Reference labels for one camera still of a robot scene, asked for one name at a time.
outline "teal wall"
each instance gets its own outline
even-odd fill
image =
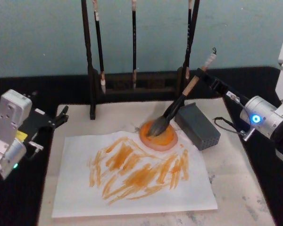
[[[92,0],[93,64],[99,69]],[[137,0],[138,71],[176,70],[186,44],[188,0]],[[130,0],[99,0],[107,73],[132,71]],[[86,73],[80,0],[0,0],[0,77]],[[283,0],[201,0],[191,68],[212,47],[214,68],[277,65]]]

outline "white table surface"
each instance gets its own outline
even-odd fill
[[[213,119],[230,120],[223,99],[188,100]],[[97,105],[96,120],[89,106],[69,105],[67,123],[53,137],[39,226],[270,226],[275,225],[243,146],[234,133],[217,127],[219,143],[202,151],[218,204],[217,210],[80,218],[51,218],[65,137],[136,132],[147,120],[162,115],[171,102],[131,102]]]

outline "yellow label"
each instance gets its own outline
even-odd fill
[[[19,141],[21,141],[21,142],[23,142],[26,138],[27,138],[27,134],[26,133],[24,133],[24,132],[21,132],[21,131],[17,131],[17,134],[16,134],[16,138],[19,140]]]

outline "blue indicator light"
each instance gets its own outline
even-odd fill
[[[252,116],[252,121],[254,122],[254,123],[258,123],[258,122],[260,122],[261,121],[261,118],[260,118],[260,116],[258,116],[258,115],[253,115]]]

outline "gray block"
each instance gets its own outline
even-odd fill
[[[175,122],[195,144],[198,150],[218,144],[220,133],[195,103],[181,107]]]

